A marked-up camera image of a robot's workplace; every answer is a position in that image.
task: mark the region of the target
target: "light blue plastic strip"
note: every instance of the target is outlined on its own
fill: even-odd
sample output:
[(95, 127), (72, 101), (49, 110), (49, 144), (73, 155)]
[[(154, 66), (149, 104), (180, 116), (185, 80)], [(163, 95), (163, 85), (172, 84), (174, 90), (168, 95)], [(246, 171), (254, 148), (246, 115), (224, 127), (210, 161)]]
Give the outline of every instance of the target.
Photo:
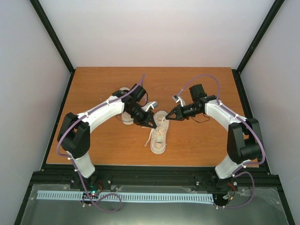
[[(102, 192), (97, 200), (111, 192)], [(169, 193), (122, 193), (117, 192), (124, 203), (204, 203), (212, 204), (212, 194), (169, 194)], [(38, 191), (37, 199), (44, 200), (76, 200), (81, 201), (85, 193), (83, 191)], [(110, 195), (103, 199), (104, 202), (118, 202), (116, 196)]]

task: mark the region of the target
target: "gray wall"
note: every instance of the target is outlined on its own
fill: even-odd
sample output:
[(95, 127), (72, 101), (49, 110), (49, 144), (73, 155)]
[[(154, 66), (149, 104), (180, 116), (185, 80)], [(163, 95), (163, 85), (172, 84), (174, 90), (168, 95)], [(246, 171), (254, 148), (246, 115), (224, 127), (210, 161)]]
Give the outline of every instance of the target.
[(300, 224), (299, 21), (300, 1), (285, 1), (242, 73), (270, 168), (280, 176), (296, 224)]
[(2, 225), (14, 223), (32, 172), (40, 169), (68, 76), (65, 65), (30, 2), (2, 1), (0, 3)]
[(76, 67), (236, 68), (274, 0), (41, 0)]

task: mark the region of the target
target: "purple tube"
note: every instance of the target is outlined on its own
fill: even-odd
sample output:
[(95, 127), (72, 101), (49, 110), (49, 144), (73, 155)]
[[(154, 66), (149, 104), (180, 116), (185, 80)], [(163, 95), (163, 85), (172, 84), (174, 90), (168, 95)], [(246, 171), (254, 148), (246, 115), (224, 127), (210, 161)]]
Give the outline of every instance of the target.
[[(121, 96), (121, 97), (119, 97), (119, 98), (117, 98), (117, 99), (114, 99), (114, 100), (110, 101), (109, 104), (110, 104), (110, 103), (113, 103), (113, 102), (116, 102), (116, 101), (118, 101), (118, 100), (120, 100), (120, 99), (122, 99), (122, 98), (128, 96), (129, 94), (131, 94), (131, 93), (132, 93), (139, 85), (141, 85), (141, 84), (143, 83), (145, 76), (146, 76), (146, 74), (143, 74), (143, 76), (142, 76), (141, 80), (139, 81), (139, 83), (138, 83), (132, 90), (130, 90), (129, 92), (127, 92), (125, 95), (123, 95), (123, 96)], [(94, 108), (92, 108), (90, 111), (88, 111), (88, 115), (90, 115), (91, 113), (93, 113), (94, 111), (100, 109), (101, 107), (103, 107), (103, 106), (105, 106), (105, 105), (107, 105), (106, 102), (97, 105), (96, 107), (94, 107)], [(80, 121), (82, 121), (82, 120), (83, 120), (84, 118), (86, 118), (86, 117), (87, 117), (87, 116), (84, 115), (84, 116), (82, 116), (81, 118), (79, 118), (78, 120), (76, 120), (76, 121), (75, 121), (75, 122), (74, 122), (74, 123), (73, 123), (66, 131), (65, 131), (65, 133), (62, 135), (62, 137), (60, 138), (60, 140), (59, 140), (59, 142), (58, 142), (58, 144), (57, 144), (57, 148), (56, 148), (56, 152), (57, 152), (57, 154), (58, 154), (59, 156), (69, 157), (69, 155), (67, 155), (67, 154), (61, 154), (61, 153), (60, 153), (60, 146), (61, 146), (61, 143), (63, 142), (63, 140), (65, 139), (65, 137), (67, 136), (67, 134), (68, 134), (68, 133), (76, 126), (76, 124), (78, 124)], [(73, 159), (71, 159), (71, 160), (72, 160), (72, 163), (73, 163), (74, 168), (75, 168), (76, 170), (78, 170), (78, 168), (77, 168), (77, 166), (75, 165)], [(87, 194), (87, 197), (88, 197), (89, 200), (92, 202), (92, 204), (95, 205), (99, 210), (101, 210), (101, 211), (103, 211), (103, 212), (115, 212), (115, 211), (117, 211), (117, 210), (120, 209), (122, 201), (121, 201), (120, 196), (119, 196), (118, 194), (115, 194), (115, 193), (107, 194), (107, 195), (103, 196), (102, 198), (100, 198), (99, 200), (97, 200), (96, 202), (94, 202), (93, 199), (91, 198), (91, 196), (89, 195), (89, 192), (88, 192), (88, 190), (87, 190), (87, 188), (86, 188), (86, 186), (85, 186), (85, 184), (84, 184), (82, 175), (80, 174), (79, 171), (78, 171), (78, 175), (79, 175), (80, 181), (81, 181), (81, 183), (82, 183), (83, 189), (84, 189), (84, 191), (85, 191), (86, 194)], [(116, 197), (119, 199), (119, 201), (120, 201), (120, 203), (119, 203), (119, 205), (118, 205), (118, 207), (117, 207), (116, 209), (114, 209), (114, 210), (105, 210), (105, 209), (102, 209), (101, 207), (97, 206), (97, 203), (98, 203), (98, 202), (100, 202), (101, 200), (103, 200), (104, 198), (106, 198), (106, 197), (108, 197), (108, 196), (110, 196), (110, 195), (116, 196)]]
[(251, 197), (248, 199), (248, 201), (246, 201), (246, 202), (245, 202), (244, 204), (242, 204), (242, 205), (232, 206), (232, 207), (226, 207), (226, 206), (225, 206), (224, 209), (228, 209), (228, 210), (238, 209), (238, 208), (240, 208), (240, 207), (242, 207), (242, 206), (245, 206), (245, 205), (249, 204), (249, 203), (252, 201), (252, 199), (254, 198), (255, 185), (254, 185), (254, 179), (253, 179), (251, 173), (249, 173), (249, 172), (247, 172), (247, 171), (246, 171), (246, 172), (241, 172), (241, 173), (239, 173), (238, 175), (236, 175), (235, 177), (239, 177), (239, 176), (241, 176), (241, 175), (243, 175), (243, 174), (248, 174), (248, 175), (250, 176), (251, 180), (252, 180), (253, 192), (252, 192)]
[[(180, 92), (177, 94), (177, 96), (179, 96), (183, 91), (184, 89), (191, 83), (193, 82), (194, 80), (196, 80), (197, 78), (199, 77), (203, 77), (203, 76), (209, 76), (211, 78), (213, 78), (216, 83), (217, 83), (217, 104), (222, 108), (224, 109), (226, 112), (228, 112), (230, 115), (234, 116), (235, 117), (235, 114), (233, 112), (231, 112), (230, 110), (228, 110), (226, 107), (224, 107), (223, 105), (220, 104), (220, 101), (219, 101), (219, 96), (220, 96), (220, 90), (221, 90), (221, 85), (220, 85), (220, 82), (218, 81), (218, 79), (213, 76), (213, 75), (210, 75), (210, 74), (201, 74), (201, 75), (198, 75), (198, 76), (195, 76), (193, 79), (191, 79), (189, 82), (187, 82), (183, 88), (180, 90)], [(265, 154), (265, 151), (264, 151), (264, 148), (263, 148), (263, 144), (262, 142), (259, 140), (258, 136), (256, 135), (256, 133), (253, 131), (253, 129), (245, 122), (243, 121), (242, 118), (240, 118), (239, 116), (236, 117), (239, 121), (241, 121), (246, 127), (247, 129), (251, 132), (251, 134), (253, 135), (253, 137), (256, 139), (260, 149), (261, 149), (261, 152), (262, 152), (262, 160), (260, 162), (249, 162), (249, 163), (246, 163), (247, 165), (248, 164), (254, 164), (254, 165), (260, 165), (260, 164), (263, 164), (265, 159), (266, 159), (266, 154)]]
[[(121, 96), (121, 97), (119, 97), (119, 98), (116, 98), (116, 99), (110, 101), (109, 104), (110, 104), (110, 103), (113, 103), (113, 102), (116, 102), (116, 101), (119, 101), (120, 99), (125, 98), (126, 96), (128, 96), (129, 94), (131, 94), (131, 93), (138, 87), (138, 85), (141, 85), (141, 84), (143, 83), (145, 76), (146, 76), (146, 74), (143, 74), (143, 75), (142, 75), (141, 80), (139, 81), (139, 83), (138, 83), (132, 90), (130, 90), (129, 92), (127, 92), (125, 95), (123, 95), (123, 96)], [(107, 105), (106, 102), (103, 102), (103, 103), (97, 105), (96, 107), (94, 107), (94, 108), (92, 108), (90, 111), (88, 111), (88, 114), (90, 115), (91, 113), (93, 113), (94, 111), (100, 109), (101, 107), (103, 107), (103, 106), (105, 106), (105, 105)], [(59, 142), (58, 142), (58, 144), (57, 144), (57, 147), (56, 147), (56, 153), (57, 153), (59, 156), (70, 157), (70, 156), (67, 155), (67, 154), (61, 154), (61, 153), (60, 153), (60, 146), (61, 146), (61, 143), (63, 142), (63, 140), (65, 139), (65, 137), (67, 136), (67, 134), (68, 134), (68, 133), (76, 126), (76, 124), (78, 124), (78, 123), (79, 123), (80, 121), (82, 121), (84, 118), (86, 118), (86, 115), (84, 115), (84, 116), (80, 117), (78, 120), (76, 120), (76, 121), (75, 121), (75, 122), (74, 122), (67, 130), (66, 130), (66, 132), (61, 136), (61, 138), (60, 138), (60, 140), (59, 140)]]

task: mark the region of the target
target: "orange wooden surface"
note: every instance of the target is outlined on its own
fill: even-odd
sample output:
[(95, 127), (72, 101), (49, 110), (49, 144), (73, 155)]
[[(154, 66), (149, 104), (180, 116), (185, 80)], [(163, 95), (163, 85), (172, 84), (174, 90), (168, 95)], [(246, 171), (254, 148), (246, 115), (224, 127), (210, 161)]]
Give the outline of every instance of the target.
[[(81, 113), (105, 101), (121, 87), (131, 88), (146, 73), (144, 88), (149, 101), (158, 101), (159, 110), (170, 112), (175, 106), (172, 96), (193, 77), (212, 74), (221, 83), (220, 99), (236, 113), (243, 115), (233, 75), (227, 67), (78, 67), (63, 109), (55, 139), (47, 159), (48, 164), (69, 164), (56, 154), (57, 135), (62, 118), (69, 113)], [(217, 94), (217, 85), (209, 77), (199, 78), (190, 86), (201, 83), (208, 95)], [(188, 88), (181, 95), (191, 103)], [(205, 120), (202, 115), (197, 120)], [(167, 147), (155, 155), (150, 144), (144, 147), (149, 128), (124, 125), (111, 118), (91, 134), (90, 158), (95, 165), (174, 165), (216, 166), (226, 156), (227, 132), (213, 119), (205, 123), (193, 120), (170, 121)]]

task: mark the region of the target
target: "black metal frame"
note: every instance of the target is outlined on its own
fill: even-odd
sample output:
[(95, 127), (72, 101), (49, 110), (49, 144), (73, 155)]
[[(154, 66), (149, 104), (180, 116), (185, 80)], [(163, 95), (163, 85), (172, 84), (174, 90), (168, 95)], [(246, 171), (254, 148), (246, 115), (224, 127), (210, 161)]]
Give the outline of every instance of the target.
[[(73, 68), (65, 50), (63, 49), (50, 21), (48, 20), (41, 4), (38, 0), (30, 0), (37, 15), (47, 30), (50, 38), (52, 39), (55, 47), (57, 48), (60, 56), (65, 62), (69, 72), (70, 79), (67, 85), (66, 92), (64, 94), (60, 110), (54, 124), (54, 128), (50, 137), (50, 141), (46, 150), (45, 158), (43, 160), (41, 171), (34, 172), (30, 180), (28, 189), (26, 191), (23, 203), (20, 207), (18, 216), (15, 221), (15, 225), (20, 224), (22, 216), (24, 214), (28, 198), (32, 186), (34, 184), (70, 184), (71, 180), (76, 180), (77, 174), (74, 172), (72, 165), (49, 165), (46, 164), (46, 160), (50, 151), (51, 144), (54, 139), (54, 135), (57, 129), (57, 125), (68, 96), (68, 92), (75, 74)], [(244, 114), (247, 118), (253, 118), (251, 108), (247, 99), (247, 95), (241, 80), (241, 72), (245, 68), (254, 50), (258, 46), (260, 40), (263, 38), (267, 28), (274, 19), (276, 13), (282, 6), (284, 0), (275, 0), (271, 9), (269, 10), (266, 18), (264, 19), (261, 27), (259, 28), (256, 36), (254, 37), (251, 45), (249, 46), (245, 56), (243, 57), (240, 65), (237, 69), (232, 70), (232, 74), (235, 80), (235, 84), (239, 93), (240, 101)], [(208, 191), (209, 193), (219, 193), (214, 190), (207, 190), (205, 187), (196, 184), (196, 180), (206, 176), (209, 172), (214, 170), (214, 167), (166, 167), (166, 166), (95, 166), (97, 174), (102, 178), (104, 188), (110, 188), (111, 185), (154, 185), (154, 186), (183, 186), (190, 187), (198, 191)], [(283, 192), (280, 179), (278, 175), (271, 175), (267, 160), (259, 168), (246, 168), (242, 171), (251, 172), (255, 180), (256, 187), (273, 187), (277, 188), (279, 197), (285, 210), (289, 224), (295, 224), (290, 208), (288, 206), (285, 194)], [(246, 176), (241, 176), (235, 179), (240, 187), (252, 186), (251, 180)]]

